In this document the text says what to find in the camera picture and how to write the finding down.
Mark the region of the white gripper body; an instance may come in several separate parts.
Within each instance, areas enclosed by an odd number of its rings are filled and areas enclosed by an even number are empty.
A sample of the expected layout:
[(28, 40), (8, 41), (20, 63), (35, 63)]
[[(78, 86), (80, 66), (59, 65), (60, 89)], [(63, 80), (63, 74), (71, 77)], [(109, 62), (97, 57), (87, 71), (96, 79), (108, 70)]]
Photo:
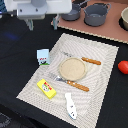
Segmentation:
[(4, 0), (8, 11), (16, 11), (19, 19), (43, 19), (46, 14), (69, 13), (71, 0)]

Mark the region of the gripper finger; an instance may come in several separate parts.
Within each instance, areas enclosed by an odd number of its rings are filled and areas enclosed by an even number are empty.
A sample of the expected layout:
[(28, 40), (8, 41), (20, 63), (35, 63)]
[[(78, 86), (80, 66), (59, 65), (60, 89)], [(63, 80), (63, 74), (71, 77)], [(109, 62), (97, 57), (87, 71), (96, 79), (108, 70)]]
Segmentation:
[(53, 18), (53, 27), (54, 27), (54, 30), (57, 30), (57, 25), (59, 23), (59, 19), (60, 19), (60, 15), (57, 14), (54, 18)]
[(27, 20), (26, 20), (26, 24), (27, 24), (29, 30), (30, 30), (30, 31), (33, 31), (33, 29), (34, 29), (33, 20), (27, 19)]

